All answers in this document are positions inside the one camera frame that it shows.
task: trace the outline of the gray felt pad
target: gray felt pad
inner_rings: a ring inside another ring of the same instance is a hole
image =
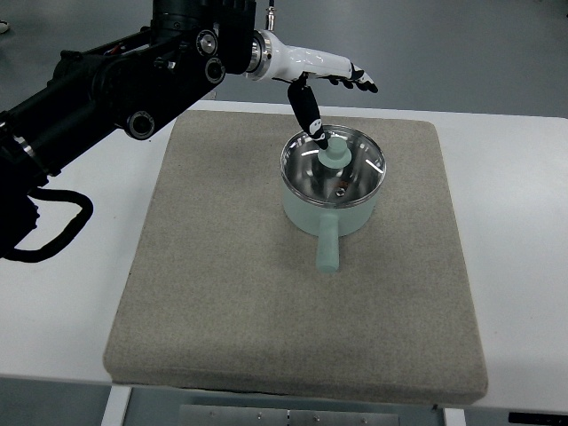
[[[487,376],[436,130],[324,117],[387,175],[336,274],[280,203],[293,116],[190,111],[172,132],[105,353],[117,383],[468,404]]]

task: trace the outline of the pot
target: pot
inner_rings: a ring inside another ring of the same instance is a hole
[[[324,131],[326,151],[305,132],[284,146],[282,202],[294,225],[319,237],[318,270],[336,272],[339,237],[354,233],[370,218],[386,162],[381,148],[364,133],[335,125],[324,125]]]

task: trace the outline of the robotic hand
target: robotic hand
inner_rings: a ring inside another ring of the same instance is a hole
[[[273,1],[267,11],[271,29]],[[0,113],[0,258],[40,262],[59,253],[93,208],[79,193],[41,188],[47,177],[114,130],[150,138],[226,73],[290,83],[298,122],[326,149],[307,80],[377,92],[373,80],[346,58],[286,46],[272,31],[255,31],[255,14],[255,0],[154,0],[151,27],[91,51],[63,51],[45,89]],[[29,197],[73,202],[82,211],[43,248],[19,250],[39,217]]]
[[[307,80],[326,78],[334,85],[342,82],[348,89],[356,85],[362,91],[378,92],[371,77],[349,59],[324,51],[286,46],[269,30],[255,31],[246,77],[254,81],[273,79],[290,83],[288,99],[296,118],[321,149],[327,148],[326,136]]]

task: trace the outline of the white robotic hand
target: white robotic hand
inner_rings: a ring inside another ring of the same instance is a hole
[[[377,93],[371,77],[343,56],[304,47],[286,46],[271,31],[255,31],[253,54],[247,78],[275,79],[292,83],[304,76],[326,78],[332,84],[343,83],[348,89],[357,86],[362,91]]]

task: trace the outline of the gray floor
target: gray floor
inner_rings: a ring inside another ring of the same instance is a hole
[[[267,3],[259,0],[258,10]],[[284,43],[347,56],[380,88],[373,95],[315,82],[321,105],[568,117],[567,0],[279,0],[276,6],[276,34]],[[136,32],[151,11],[150,0],[0,0],[0,18],[12,24],[0,35],[0,111],[45,86],[60,50],[84,51]],[[260,12],[257,26],[263,22]],[[286,88],[230,75],[217,98],[288,103]],[[50,424],[47,418],[61,426],[97,424],[107,393],[0,379],[0,424]],[[132,419],[150,406],[155,421],[146,424],[173,424],[168,413],[187,398],[174,393],[137,390],[128,424],[143,424]],[[468,424],[504,419],[506,413],[468,412]]]

